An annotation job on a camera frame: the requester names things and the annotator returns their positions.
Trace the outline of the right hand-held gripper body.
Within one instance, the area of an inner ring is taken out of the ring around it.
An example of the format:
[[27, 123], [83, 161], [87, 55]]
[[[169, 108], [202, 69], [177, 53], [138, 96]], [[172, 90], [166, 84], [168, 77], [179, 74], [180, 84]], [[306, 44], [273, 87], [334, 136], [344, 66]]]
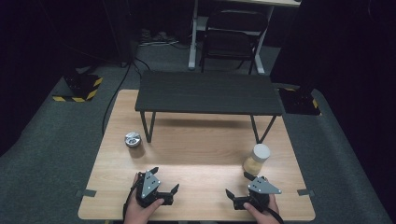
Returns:
[[247, 185], [248, 195], [245, 197], [233, 196], [233, 208], [244, 210], [244, 203], [250, 203], [260, 212], [268, 209], [269, 195], [281, 194], [282, 190], [272, 185], [263, 176], [251, 177], [251, 182]]

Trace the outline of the silver metal can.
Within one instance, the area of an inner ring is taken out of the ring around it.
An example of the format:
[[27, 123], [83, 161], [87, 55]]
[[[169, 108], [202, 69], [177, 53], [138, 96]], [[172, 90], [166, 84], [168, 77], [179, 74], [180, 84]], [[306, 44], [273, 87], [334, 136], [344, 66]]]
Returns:
[[124, 137], [124, 143], [132, 158], [141, 158], [145, 154], [141, 135], [138, 132], [127, 133]]

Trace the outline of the person's right hand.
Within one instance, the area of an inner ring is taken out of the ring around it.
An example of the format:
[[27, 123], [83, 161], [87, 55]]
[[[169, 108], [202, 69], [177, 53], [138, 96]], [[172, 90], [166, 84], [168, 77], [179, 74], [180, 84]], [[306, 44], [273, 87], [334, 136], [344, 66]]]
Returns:
[[[273, 215], [268, 212], [260, 212], [250, 203], [244, 203], [245, 209], [256, 219], [258, 224], [280, 224]], [[279, 209], [276, 203], [276, 196], [274, 194], [269, 195], [268, 207], [274, 212], [279, 213]]]

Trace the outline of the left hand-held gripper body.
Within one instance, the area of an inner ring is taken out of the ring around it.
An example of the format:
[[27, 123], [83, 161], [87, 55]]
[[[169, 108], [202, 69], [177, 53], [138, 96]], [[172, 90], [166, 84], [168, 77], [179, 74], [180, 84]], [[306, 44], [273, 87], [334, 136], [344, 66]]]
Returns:
[[151, 171], [139, 173], [136, 181], [137, 203], [144, 208], [149, 207], [158, 199], [163, 199], [163, 205], [172, 205], [174, 202], [174, 192], [159, 192], [158, 187], [161, 181]]

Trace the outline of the black folding chair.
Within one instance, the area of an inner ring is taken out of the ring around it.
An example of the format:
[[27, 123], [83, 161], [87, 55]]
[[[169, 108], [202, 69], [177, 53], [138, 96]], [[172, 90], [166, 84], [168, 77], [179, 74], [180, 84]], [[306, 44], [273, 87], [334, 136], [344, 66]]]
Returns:
[[206, 59], [249, 61], [251, 74], [260, 39], [268, 27], [267, 17], [257, 11], [223, 9], [214, 12], [205, 25], [201, 72]]

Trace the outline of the white-lidded yellow jar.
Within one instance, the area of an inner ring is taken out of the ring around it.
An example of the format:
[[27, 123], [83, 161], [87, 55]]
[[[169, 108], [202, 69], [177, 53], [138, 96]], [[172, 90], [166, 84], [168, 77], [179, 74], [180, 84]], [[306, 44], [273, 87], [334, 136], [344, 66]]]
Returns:
[[265, 144], [257, 144], [243, 163], [243, 169], [251, 175], [257, 175], [266, 160], [270, 157], [271, 150]]

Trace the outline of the stand base with striped tape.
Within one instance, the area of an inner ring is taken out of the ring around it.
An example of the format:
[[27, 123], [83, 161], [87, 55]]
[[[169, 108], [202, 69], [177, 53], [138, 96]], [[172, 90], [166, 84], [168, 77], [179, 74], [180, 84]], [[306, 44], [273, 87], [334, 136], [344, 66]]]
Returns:
[[299, 89], [279, 88], [284, 109], [289, 114], [318, 116], [318, 102], [310, 93], [302, 93]]
[[52, 99], [56, 102], [85, 103], [90, 101], [98, 91], [103, 79], [97, 75], [76, 75], [64, 78], [71, 95], [55, 94]]

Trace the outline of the black shelf with metal legs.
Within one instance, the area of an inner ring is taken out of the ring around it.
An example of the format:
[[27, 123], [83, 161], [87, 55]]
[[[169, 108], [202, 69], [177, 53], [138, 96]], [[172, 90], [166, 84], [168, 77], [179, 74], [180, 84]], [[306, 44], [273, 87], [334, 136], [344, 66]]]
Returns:
[[282, 115], [271, 79], [262, 75], [190, 72], [145, 72], [134, 109], [140, 113], [145, 136], [152, 139], [155, 120], [148, 112], [269, 116]]

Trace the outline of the person's left hand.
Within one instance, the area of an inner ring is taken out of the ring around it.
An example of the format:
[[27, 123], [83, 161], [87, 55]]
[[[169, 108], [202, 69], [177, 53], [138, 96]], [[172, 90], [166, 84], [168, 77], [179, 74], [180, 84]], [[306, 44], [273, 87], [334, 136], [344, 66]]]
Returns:
[[150, 216], [164, 203], [164, 199], [157, 199], [144, 208], [138, 204], [135, 195], [136, 189], [132, 189], [126, 201], [123, 224], [148, 224]]

